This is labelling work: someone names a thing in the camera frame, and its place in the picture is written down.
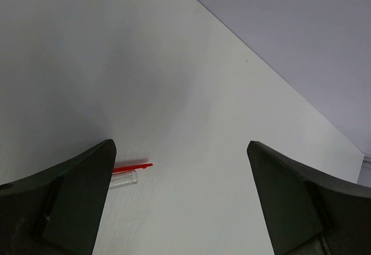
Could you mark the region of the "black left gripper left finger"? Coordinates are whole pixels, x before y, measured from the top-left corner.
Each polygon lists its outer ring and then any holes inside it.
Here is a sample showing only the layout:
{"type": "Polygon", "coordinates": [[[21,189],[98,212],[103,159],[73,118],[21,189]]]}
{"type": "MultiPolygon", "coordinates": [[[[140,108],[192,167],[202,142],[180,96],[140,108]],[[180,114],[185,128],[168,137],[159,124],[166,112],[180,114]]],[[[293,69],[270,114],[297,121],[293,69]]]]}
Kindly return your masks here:
{"type": "Polygon", "coordinates": [[[117,148],[104,140],[1,185],[1,254],[92,254],[117,148]]]}

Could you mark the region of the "red pen cap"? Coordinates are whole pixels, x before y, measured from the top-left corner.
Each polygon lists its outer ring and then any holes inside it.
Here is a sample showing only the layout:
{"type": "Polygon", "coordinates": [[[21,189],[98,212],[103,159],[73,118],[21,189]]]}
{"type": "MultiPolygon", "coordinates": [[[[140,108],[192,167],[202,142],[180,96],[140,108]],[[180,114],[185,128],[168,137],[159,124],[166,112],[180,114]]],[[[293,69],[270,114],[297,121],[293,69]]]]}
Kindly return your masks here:
{"type": "Polygon", "coordinates": [[[115,168],[112,172],[109,189],[116,189],[129,185],[137,184],[138,174],[137,169],[146,169],[152,167],[152,163],[144,163],[139,165],[129,165],[115,168]]]}

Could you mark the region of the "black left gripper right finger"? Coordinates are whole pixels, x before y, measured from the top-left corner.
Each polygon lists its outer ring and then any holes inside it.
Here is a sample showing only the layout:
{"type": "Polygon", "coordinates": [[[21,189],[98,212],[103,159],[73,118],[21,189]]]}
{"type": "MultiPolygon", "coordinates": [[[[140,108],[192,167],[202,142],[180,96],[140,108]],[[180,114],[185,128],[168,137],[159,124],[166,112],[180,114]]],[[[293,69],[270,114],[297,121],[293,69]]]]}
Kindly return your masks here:
{"type": "Polygon", "coordinates": [[[275,254],[370,254],[370,188],[258,141],[247,155],[275,254]]]}

